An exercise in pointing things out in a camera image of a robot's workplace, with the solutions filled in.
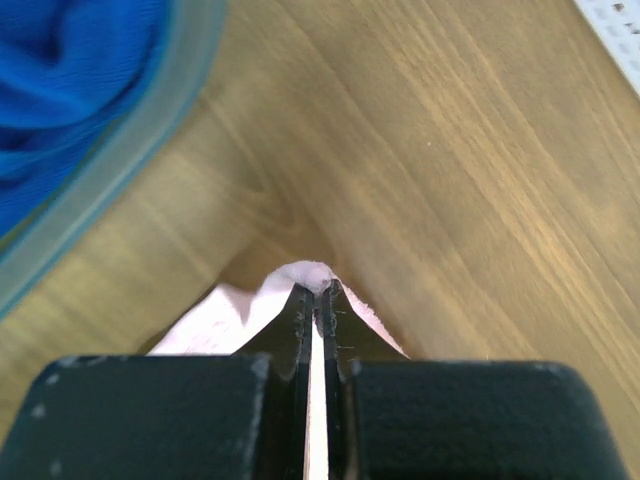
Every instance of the translucent plastic bin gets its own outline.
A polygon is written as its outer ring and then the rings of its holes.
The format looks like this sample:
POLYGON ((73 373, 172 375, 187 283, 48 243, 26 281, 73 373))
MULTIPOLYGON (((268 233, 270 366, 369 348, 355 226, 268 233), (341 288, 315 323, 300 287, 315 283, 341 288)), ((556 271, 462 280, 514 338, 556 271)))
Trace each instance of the translucent plastic bin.
POLYGON ((164 58, 133 110, 19 233, 0 240, 0 319, 36 284, 169 139, 207 78, 226 0, 173 0, 164 58))

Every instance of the wood grain surface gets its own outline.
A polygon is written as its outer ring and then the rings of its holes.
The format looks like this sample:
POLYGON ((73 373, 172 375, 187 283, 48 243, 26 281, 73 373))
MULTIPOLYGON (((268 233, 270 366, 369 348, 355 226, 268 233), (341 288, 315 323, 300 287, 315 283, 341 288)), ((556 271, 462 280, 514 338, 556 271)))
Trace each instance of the wood grain surface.
POLYGON ((0 325, 0 436, 50 360, 311 258, 416 357, 577 368, 640 478, 640 102, 572 2, 230 10, 178 134, 0 325))

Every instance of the blue fabric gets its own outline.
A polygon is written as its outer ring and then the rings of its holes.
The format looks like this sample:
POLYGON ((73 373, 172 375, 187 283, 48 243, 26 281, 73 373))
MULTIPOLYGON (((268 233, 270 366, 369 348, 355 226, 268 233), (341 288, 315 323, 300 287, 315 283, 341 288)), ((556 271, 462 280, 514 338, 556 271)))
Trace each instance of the blue fabric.
POLYGON ((169 0, 0 0, 0 236, 147 87, 169 0))

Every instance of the white perforated board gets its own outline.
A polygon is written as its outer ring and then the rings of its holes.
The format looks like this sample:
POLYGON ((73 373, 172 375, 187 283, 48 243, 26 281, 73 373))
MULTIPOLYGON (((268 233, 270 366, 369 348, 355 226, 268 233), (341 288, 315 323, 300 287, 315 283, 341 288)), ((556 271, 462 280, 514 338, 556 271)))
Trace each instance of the white perforated board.
POLYGON ((640 96, 640 0, 574 0, 640 96))

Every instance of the pink cloth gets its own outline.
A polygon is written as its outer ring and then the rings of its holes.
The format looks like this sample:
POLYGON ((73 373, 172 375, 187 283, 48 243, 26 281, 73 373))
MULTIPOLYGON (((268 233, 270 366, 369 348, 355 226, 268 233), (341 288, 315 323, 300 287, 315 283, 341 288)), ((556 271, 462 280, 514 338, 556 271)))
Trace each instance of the pink cloth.
MULTIPOLYGON (((320 294, 334 279, 338 277, 324 263, 301 261, 284 265, 271 273, 256 292, 219 285, 187 312, 150 354, 232 354, 282 311, 296 283, 314 294, 320 294)), ((405 355, 373 310, 346 285, 342 287, 353 311, 387 343, 405 355)))

